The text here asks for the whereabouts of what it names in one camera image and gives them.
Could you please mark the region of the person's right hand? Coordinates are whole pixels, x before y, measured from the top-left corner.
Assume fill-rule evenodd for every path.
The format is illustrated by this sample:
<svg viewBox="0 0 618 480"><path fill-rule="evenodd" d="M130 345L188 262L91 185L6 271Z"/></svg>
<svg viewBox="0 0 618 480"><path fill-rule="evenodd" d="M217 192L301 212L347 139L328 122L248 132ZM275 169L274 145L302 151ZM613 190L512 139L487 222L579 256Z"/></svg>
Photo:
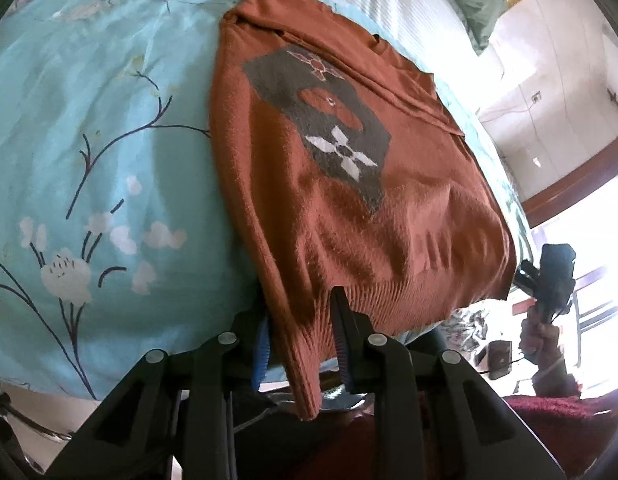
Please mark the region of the person's right hand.
<svg viewBox="0 0 618 480"><path fill-rule="evenodd" d="M560 335L559 327L542 323L538 308L531 306L527 309L526 318L522 322L518 348L527 360L538 367L538 370L546 370L563 356Z"/></svg>

